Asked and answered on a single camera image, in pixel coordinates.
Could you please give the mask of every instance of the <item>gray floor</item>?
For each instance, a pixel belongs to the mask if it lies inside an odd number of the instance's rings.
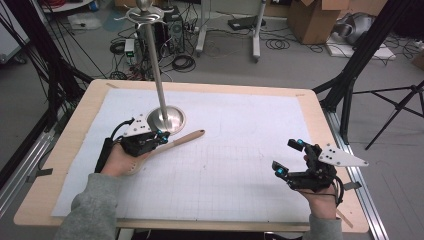
[[[122,12],[105,7],[96,12],[102,20],[100,29],[78,32],[75,38],[104,72],[111,69],[110,40],[117,32],[129,27],[126,22],[112,19]],[[209,27],[230,30],[229,17],[211,19]],[[285,27],[283,19],[268,19],[265,30]],[[168,74],[174,82],[246,85],[284,88],[314,88],[337,76],[348,59],[330,57],[324,49],[312,52],[308,47],[291,42],[286,50],[270,50],[261,41],[261,58],[255,63],[251,57],[251,39],[236,38],[223,33],[208,33],[205,53],[196,58],[196,69],[190,73]],[[72,41],[68,41],[74,61],[83,72],[95,76],[99,72]],[[385,66],[371,61],[360,75],[355,91],[405,87],[424,79],[423,71],[403,55]],[[399,101],[409,91],[385,95]],[[418,96],[409,107],[420,112]],[[35,71],[30,64],[8,64],[0,68],[0,167],[12,156],[21,141],[41,117],[47,105]],[[365,146],[377,134],[393,112],[393,105],[371,95],[354,95],[349,128],[349,140],[355,155],[370,162],[362,169],[374,203],[391,239],[421,239],[424,235],[424,145],[423,119],[402,111],[385,130],[370,150]],[[55,228],[16,226],[13,216],[30,188],[26,184],[0,220],[1,239],[51,239]],[[369,233],[345,234],[345,239],[371,239]]]

